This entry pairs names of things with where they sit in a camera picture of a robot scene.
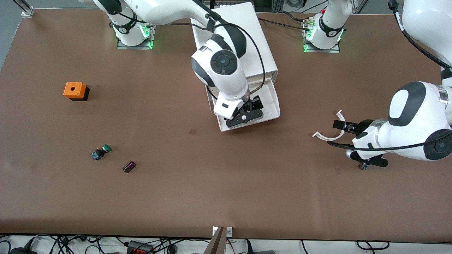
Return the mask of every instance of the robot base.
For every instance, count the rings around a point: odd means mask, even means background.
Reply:
[[[119,39],[116,45],[116,49],[138,49],[138,50],[149,50],[154,47],[154,37],[155,37],[155,26],[150,28],[142,28],[143,36],[148,36],[142,43],[136,46],[124,45]]]
[[[309,23],[309,24],[305,24],[304,22],[301,23],[301,27],[303,28],[309,28],[311,31],[313,31],[315,29],[315,24],[314,23]],[[303,36],[303,52],[322,52],[322,53],[340,53],[340,48],[339,48],[339,41],[340,41],[340,37],[338,40],[338,43],[336,43],[336,45],[334,47],[332,47],[331,49],[319,49],[317,47],[315,47],[310,41],[309,38],[312,36],[311,31],[302,31],[302,36]]]

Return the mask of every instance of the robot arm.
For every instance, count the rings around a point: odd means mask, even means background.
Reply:
[[[104,10],[113,25],[132,22],[128,17],[140,17],[152,25],[192,18],[207,30],[212,37],[193,55],[192,69],[207,86],[220,91],[214,112],[224,118],[233,119],[239,109],[249,100],[250,91],[240,58],[246,53],[246,37],[236,27],[227,25],[220,15],[198,0],[93,0]]]
[[[329,0],[324,13],[310,18],[315,20],[315,24],[311,36],[306,40],[319,49],[334,47],[352,9],[351,0]]]
[[[444,31],[435,26],[432,28],[431,24],[422,25],[420,17],[424,15],[436,20],[437,24],[444,24],[442,28],[449,28],[452,2],[405,0],[403,17],[410,34],[429,46],[443,61],[450,63],[450,29]],[[362,162],[364,169],[368,165],[387,166],[387,160],[381,157],[385,153],[416,160],[439,160],[450,155],[452,88],[449,83],[443,79],[444,86],[420,81],[404,85],[391,100],[389,119],[364,120],[359,124],[335,121],[334,128],[354,133],[357,137],[353,139],[353,146],[330,141],[329,144],[348,149],[346,155]]]
[[[439,160],[452,153],[451,104],[451,88],[413,81],[392,97],[389,119],[335,121],[333,127],[357,135],[353,146],[360,150],[350,148],[346,155],[367,165],[387,166],[385,153]]]

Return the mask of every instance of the brown table surface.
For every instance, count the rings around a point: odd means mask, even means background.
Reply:
[[[387,168],[363,171],[311,137],[336,135],[339,109],[386,118],[398,88],[439,84],[439,67],[388,15],[351,16],[340,54],[303,53],[299,31],[262,27],[281,117],[222,133],[190,68],[190,27],[160,26],[153,50],[130,51],[100,10],[23,19],[0,72],[0,231],[209,237],[220,225],[235,238],[452,241],[451,158],[386,155]],[[65,98],[68,81],[89,100]],[[104,143],[113,151],[92,160]]]

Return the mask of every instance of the cable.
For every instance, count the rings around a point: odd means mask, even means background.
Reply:
[[[147,23],[147,22],[144,22],[144,21],[140,21],[140,20],[138,20],[138,19],[134,19],[134,18],[131,18],[131,17],[127,17],[126,15],[124,15],[124,14],[122,14],[122,13],[118,13],[119,15],[121,15],[121,16],[123,16],[123,17],[125,17],[125,18],[128,18],[128,19],[130,19],[130,20],[132,20],[132,21],[135,21],[135,22],[139,22],[139,23]]]
[[[247,252],[247,254],[254,254],[253,246],[251,246],[250,240],[248,240],[248,239],[245,239],[245,240],[246,240],[246,244],[248,245],[248,252]]]
[[[99,249],[99,247],[97,247],[97,245],[90,245],[90,246],[86,247],[86,249],[85,249],[85,254],[86,254],[86,251],[87,251],[90,247],[96,247],[96,248],[99,250],[99,254],[102,253],[102,252],[100,252],[100,249]]]
[[[232,246],[231,240],[228,239],[227,241],[229,242],[229,246],[231,247],[232,254],[235,254],[235,250],[234,247]]]
[[[261,18],[258,18],[259,20],[262,20],[262,21],[265,21],[265,22],[269,22],[269,23],[273,23],[273,24],[276,24],[276,25],[280,25],[280,26],[285,26],[285,27],[290,27],[290,28],[296,28],[296,29],[300,29],[300,30],[303,30],[303,31],[309,31],[309,28],[302,28],[302,27],[296,27],[296,26],[291,26],[291,25],[287,25],[287,24],[283,24],[283,23],[278,23],[278,22],[274,22],[274,21],[271,21],[271,20],[267,20],[267,19],[261,19]]]
[[[197,28],[199,28],[199,29],[201,29],[201,30],[207,30],[207,28],[203,28],[203,27],[200,27],[200,26],[198,26],[198,25],[196,25],[196,24],[191,24],[191,23],[168,23],[168,24],[170,24],[170,25],[174,25],[174,26],[194,26],[194,27],[197,27]]]
[[[284,13],[284,14],[286,14],[287,16],[289,16],[291,19],[293,19],[293,20],[295,20],[295,21],[303,22],[302,19],[297,19],[297,18],[295,18],[292,14],[290,14],[290,13],[287,12],[287,11],[281,10],[281,11],[278,11],[278,13]]]
[[[309,254],[308,251],[306,250],[305,242],[303,240],[301,240],[301,245],[303,246],[303,250],[305,251],[305,253]]]
[[[308,9],[306,9],[306,10],[300,12],[300,13],[305,13],[305,12],[311,10],[312,8],[315,8],[315,7],[317,7],[317,6],[319,6],[319,5],[322,5],[322,4],[326,3],[326,2],[328,2],[328,0],[325,0],[325,1],[321,2],[321,3],[319,3],[319,4],[316,4],[316,5],[314,5],[314,6],[310,7],[310,8],[308,8]],[[298,9],[296,9],[296,10],[291,11],[291,13],[296,12],[296,11],[298,11],[298,10],[301,9],[301,8],[302,8],[302,7],[298,8]]]
[[[369,246],[369,248],[364,248],[364,247],[362,247],[361,245],[359,245],[359,242],[365,242],[365,243]],[[372,254],[375,254],[375,251],[376,251],[376,250],[384,250],[384,249],[389,248],[389,242],[385,242],[385,243],[387,243],[387,245],[386,245],[385,247],[374,248],[374,247],[372,247],[372,245],[370,245],[370,243],[369,243],[368,241],[362,241],[362,240],[356,241],[356,245],[358,245],[358,247],[359,247],[360,249],[365,250],[365,251],[370,250],[370,251],[372,251]]]
[[[399,6],[399,3],[397,1],[390,1],[388,3],[388,5],[389,5],[389,8],[392,10],[392,13],[394,14],[394,18],[397,21],[397,23],[398,23],[398,25],[400,27],[400,30],[402,31],[402,34],[411,43],[411,45],[413,45],[417,50],[421,51],[421,53],[423,53],[426,57],[428,57],[430,60],[432,60],[433,62],[435,62],[436,64],[438,64],[442,68],[444,68],[444,69],[451,69],[452,67],[450,65],[446,64],[445,62],[443,62],[442,60],[440,60],[436,56],[432,55],[430,52],[426,51],[421,46],[419,46],[416,42],[413,41],[413,39],[407,33],[407,31],[403,27],[403,24],[400,21],[399,11],[397,10],[397,7]]]
[[[53,242],[53,245],[52,245],[52,248],[51,248],[50,251],[49,251],[49,254],[53,254],[53,248],[55,247],[55,245],[57,244],[57,242],[59,241],[59,239],[60,239],[59,236],[55,239],[55,242]]]
[[[248,36],[250,38],[251,42],[254,44],[254,47],[256,47],[256,51],[257,51],[257,54],[259,55],[259,59],[260,59],[260,64],[262,65],[262,76],[263,76],[263,79],[262,79],[262,83],[260,84],[260,86],[250,92],[251,94],[253,94],[253,93],[257,92],[259,89],[261,89],[264,86],[264,84],[265,84],[265,66],[264,66],[264,61],[262,60],[262,56],[260,54],[259,48],[257,47],[257,44],[253,40],[251,35],[247,31],[245,31],[245,29],[241,28],[240,26],[238,26],[236,24],[232,24],[232,23],[218,24],[218,25],[213,26],[212,31],[215,31],[215,29],[218,28],[218,27],[224,27],[224,26],[233,26],[235,28],[240,29],[243,33],[246,34],[246,36]]]
[[[102,249],[102,247],[100,247],[100,243],[99,241],[97,241],[97,246],[99,247],[99,250],[102,254],[105,254],[104,250]]]
[[[28,241],[28,243],[24,246],[23,250],[24,250],[25,252],[28,252],[28,251],[31,249],[31,245],[33,244],[33,241],[34,241],[35,238],[36,238],[36,237],[33,236],[33,238],[30,239],[30,240]]]
[[[119,239],[119,237],[116,237],[116,239],[117,239],[120,243],[122,243],[124,246],[126,246],[126,242],[121,241],[121,240]]]
[[[436,143],[438,141],[441,141],[443,139],[446,139],[450,136],[452,136],[452,132],[450,132],[449,134],[447,134],[443,137],[435,138],[428,142],[422,142],[419,144],[414,144],[414,145],[409,145],[409,146],[395,146],[395,147],[382,147],[382,148],[358,148],[358,147],[353,147],[353,145],[339,144],[339,143],[336,143],[333,141],[327,141],[327,143],[330,146],[334,146],[334,147],[338,147],[338,148],[342,148],[342,149],[350,149],[350,150],[354,150],[354,151],[393,151],[393,150],[409,149],[409,148],[414,148],[414,147],[418,147],[418,146],[430,145],[430,144]]]
[[[8,252],[6,254],[9,254],[11,252],[11,243],[8,240],[2,240],[1,243],[7,243],[8,244]]]

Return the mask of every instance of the orange block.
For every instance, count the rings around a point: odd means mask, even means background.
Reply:
[[[67,82],[66,87],[64,87],[63,95],[70,100],[87,101],[89,88],[82,82]]]

